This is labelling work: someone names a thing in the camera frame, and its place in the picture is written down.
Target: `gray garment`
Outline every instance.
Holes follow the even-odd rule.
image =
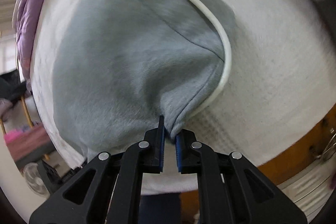
[[[232,39],[232,10],[200,1]],[[55,124],[89,160],[142,140],[161,114],[174,139],[224,61],[218,33],[188,0],[80,0],[54,64]]]

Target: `purple cloth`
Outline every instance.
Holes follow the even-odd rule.
[[[17,56],[25,79],[29,79],[34,38],[44,0],[20,0],[16,22]]]

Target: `gray cloth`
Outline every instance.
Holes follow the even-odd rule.
[[[200,1],[232,39],[232,10]],[[55,124],[89,160],[142,140],[161,114],[174,139],[224,62],[218,33],[188,0],[80,0],[54,64]]]

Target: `white fan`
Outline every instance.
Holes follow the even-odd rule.
[[[31,162],[23,168],[23,175],[29,188],[37,195],[48,198],[50,196],[37,170],[37,163]]]

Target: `silver screw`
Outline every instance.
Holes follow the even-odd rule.
[[[202,143],[200,143],[200,142],[193,142],[191,144],[191,147],[195,148],[195,149],[201,148],[202,147]]]
[[[147,141],[139,142],[139,147],[140,147],[140,148],[146,148],[146,147],[149,147],[149,142],[147,142]]]
[[[241,153],[239,153],[237,151],[232,152],[231,156],[232,156],[232,158],[234,158],[236,160],[239,160],[242,157]]]
[[[109,154],[106,152],[100,153],[98,159],[100,160],[107,160],[109,158]]]

